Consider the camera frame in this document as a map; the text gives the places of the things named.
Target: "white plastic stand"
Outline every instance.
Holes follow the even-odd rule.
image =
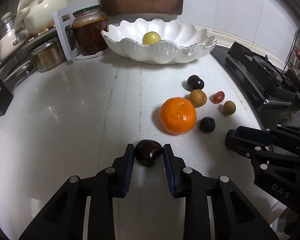
[[[56,25],[57,33],[60,39],[61,46],[63,48],[63,52],[66,55],[67,61],[72,61],[72,62],[75,61],[75,57],[78,54],[79,46],[78,43],[76,43],[74,45],[74,50],[71,50],[65,29],[67,26],[72,25],[74,21],[73,13],[77,10],[80,10],[80,8],[66,7],[53,13],[54,23]],[[64,15],[69,15],[70,19],[63,21],[62,17]]]

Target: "mandarin orange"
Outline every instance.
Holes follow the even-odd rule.
[[[159,113],[165,130],[173,134],[185,134],[195,125],[197,113],[185,98],[170,98],[163,103]]]

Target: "white countertop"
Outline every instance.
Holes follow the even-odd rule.
[[[186,79],[197,74],[208,97],[224,91],[236,103],[225,117],[209,100],[197,119],[213,117],[216,129],[196,125],[181,136],[160,126],[159,109],[171,97],[184,97]],[[0,117],[0,227],[17,240],[39,210],[72,175],[94,176],[124,154],[128,143],[153,139],[170,143],[175,156],[204,176],[227,175],[271,223],[282,204],[253,184],[250,161],[226,149],[229,129],[260,128],[231,78],[211,56],[188,64],[147,65],[112,51],[99,58],[63,63],[34,73],[14,91]],[[114,199],[116,238],[182,239],[184,200],[168,190],[162,159],[153,168],[135,162],[130,191]]]

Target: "white kettle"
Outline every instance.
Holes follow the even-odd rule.
[[[68,0],[33,0],[27,7],[18,11],[14,29],[18,31],[22,20],[26,29],[33,35],[43,32],[54,25],[53,12],[66,8]]]

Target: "dark plum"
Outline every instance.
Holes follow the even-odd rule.
[[[144,167],[150,168],[154,165],[157,158],[163,154],[160,143],[154,140],[141,140],[134,149],[136,160]]]
[[[199,122],[199,127],[203,132],[213,132],[216,128],[216,123],[213,118],[207,116],[201,119]]]
[[[187,80],[187,87],[193,91],[196,89],[202,90],[204,88],[204,82],[203,80],[198,77],[197,75],[192,75]]]

